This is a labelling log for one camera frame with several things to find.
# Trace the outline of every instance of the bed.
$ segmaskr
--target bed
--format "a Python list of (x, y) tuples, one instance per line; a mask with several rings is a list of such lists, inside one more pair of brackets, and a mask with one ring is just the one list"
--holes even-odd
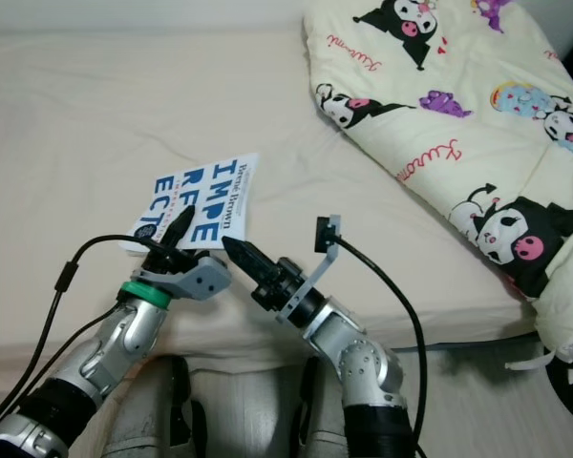
[[(316, 217), (339, 214), (345, 238), (408, 295), (427, 344), (531, 332), (533, 310), (498, 271), (313, 107), (296, 28), (0, 34), (0, 391), (31, 356), (83, 241), (127, 231), (161, 174), (253, 152), (247, 238), (274, 259), (313, 269)], [(85, 256), (46, 358), (112, 305), (138, 264), (116, 244)], [(229, 372), (301, 359), (297, 337), (232, 273), (216, 299), (171, 306), (157, 352)], [(414, 345), (401, 305), (347, 253), (319, 289), (382, 344)]]

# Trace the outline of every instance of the purple cartoon character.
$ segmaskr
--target purple cartoon character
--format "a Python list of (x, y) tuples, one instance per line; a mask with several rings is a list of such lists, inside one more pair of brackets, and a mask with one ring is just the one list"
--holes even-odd
[(503, 32), (500, 27), (499, 10), (512, 0), (471, 0), (471, 6), (478, 10), (481, 17), (488, 19), (488, 26), (493, 31)]
[(427, 110), (456, 117), (466, 117), (470, 115), (472, 112), (463, 111), (460, 104), (454, 100), (454, 97), (455, 95), (452, 93), (429, 91), (429, 94), (426, 97), (422, 97), (420, 99), (420, 106)]

